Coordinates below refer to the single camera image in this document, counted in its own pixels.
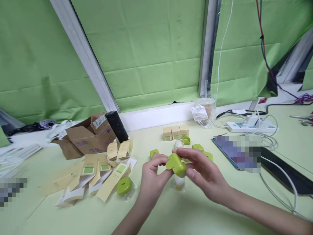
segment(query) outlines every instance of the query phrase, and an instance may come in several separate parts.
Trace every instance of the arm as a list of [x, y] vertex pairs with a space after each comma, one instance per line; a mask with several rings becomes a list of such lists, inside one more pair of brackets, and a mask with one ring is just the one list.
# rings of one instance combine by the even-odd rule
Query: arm
[[138, 198], [112, 235], [135, 235], [139, 232], [156, 205], [166, 182], [173, 175], [172, 170], [157, 174], [158, 165], [165, 165], [167, 160], [167, 156], [155, 153], [152, 160], [143, 165]]
[[309, 221], [230, 187], [218, 167], [201, 151], [174, 151], [192, 162], [195, 170], [188, 168], [186, 174], [211, 201], [243, 214], [279, 234], [313, 234], [313, 224]]

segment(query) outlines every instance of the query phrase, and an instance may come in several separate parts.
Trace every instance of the left hand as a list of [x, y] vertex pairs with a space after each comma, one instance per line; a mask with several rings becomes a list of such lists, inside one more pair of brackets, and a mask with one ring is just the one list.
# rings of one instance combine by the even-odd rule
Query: left hand
[[140, 203], [145, 203], [151, 209], [157, 203], [163, 188], [167, 181], [172, 177], [174, 172], [165, 169], [160, 175], [157, 174], [159, 165], [165, 165], [168, 161], [168, 156], [164, 154], [153, 155], [152, 160], [146, 162], [142, 167], [142, 178], [138, 200]]

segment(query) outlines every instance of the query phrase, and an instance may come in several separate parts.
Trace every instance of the red cable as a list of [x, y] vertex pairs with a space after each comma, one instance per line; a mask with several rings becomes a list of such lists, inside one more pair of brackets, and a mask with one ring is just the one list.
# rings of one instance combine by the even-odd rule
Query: red cable
[[258, 0], [255, 0], [255, 1], [256, 1], [256, 3], [257, 3], [258, 19], [259, 19], [259, 24], [260, 24], [261, 37], [263, 37], [264, 60], [265, 60], [265, 62], [266, 62], [265, 64], [266, 64], [267, 70], [270, 72], [271, 78], [272, 78], [273, 82], [274, 82], [281, 90], [283, 90], [284, 92], [286, 92], [286, 93], [288, 93], [289, 95], [293, 96], [294, 98], [299, 99], [299, 98], [296, 97], [295, 95], [293, 95], [293, 94], [291, 94], [290, 92], [284, 90], [279, 84], [276, 83], [276, 81], [275, 81], [275, 76], [274, 76], [274, 74], [273, 74], [273, 71], [272, 71], [272, 70], [270, 69], [270, 67], [267, 65], [267, 61], [266, 61], [266, 52], [265, 52], [264, 34], [263, 34], [261, 16], [260, 16], [260, 11], [259, 11], [259, 2], [258, 2]]

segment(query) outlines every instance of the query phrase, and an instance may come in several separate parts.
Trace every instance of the green label square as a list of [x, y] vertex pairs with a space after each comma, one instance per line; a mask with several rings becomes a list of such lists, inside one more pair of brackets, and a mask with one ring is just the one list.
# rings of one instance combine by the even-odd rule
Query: green label square
[[101, 165], [101, 170], [110, 170], [109, 165]]
[[123, 171], [125, 170], [126, 166], [125, 165], [121, 165], [118, 169], [117, 172], [118, 173], [123, 173]]
[[92, 166], [87, 166], [84, 168], [84, 171], [82, 173], [86, 175], [86, 174], [92, 174], [93, 172], [94, 172], [94, 168]]

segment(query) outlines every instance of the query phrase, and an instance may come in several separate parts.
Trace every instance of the black thermos bottle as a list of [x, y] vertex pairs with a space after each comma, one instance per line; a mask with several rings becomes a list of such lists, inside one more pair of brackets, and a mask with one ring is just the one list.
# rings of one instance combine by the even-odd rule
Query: black thermos bottle
[[120, 143], [128, 140], [127, 132], [124, 128], [124, 125], [117, 113], [117, 111], [111, 111], [105, 114], [105, 117], [107, 118], [110, 126], [112, 127], [112, 130], [114, 131], [118, 141]]

